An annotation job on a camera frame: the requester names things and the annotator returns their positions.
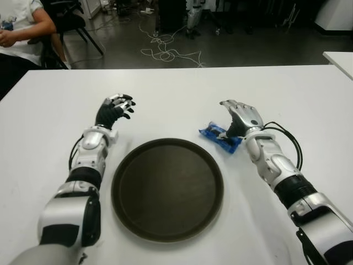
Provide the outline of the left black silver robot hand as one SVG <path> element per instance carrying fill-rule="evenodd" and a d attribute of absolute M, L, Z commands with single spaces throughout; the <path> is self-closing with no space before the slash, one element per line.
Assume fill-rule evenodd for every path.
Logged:
<path fill-rule="evenodd" d="M 135 105 L 133 98 L 127 94 L 118 93 L 107 97 L 97 112 L 95 125 L 111 130 L 118 119 L 130 119 L 128 113 L 134 112 L 132 107 Z"/>

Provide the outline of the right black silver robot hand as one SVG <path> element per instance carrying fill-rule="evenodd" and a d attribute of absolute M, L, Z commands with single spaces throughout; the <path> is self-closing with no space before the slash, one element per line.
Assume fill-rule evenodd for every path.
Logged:
<path fill-rule="evenodd" d="M 220 102 L 232 117 L 230 127 L 226 132 L 218 135 L 219 139 L 232 137 L 245 137 L 252 131 L 261 130 L 264 127 L 263 120 L 256 108 L 235 100 Z"/>

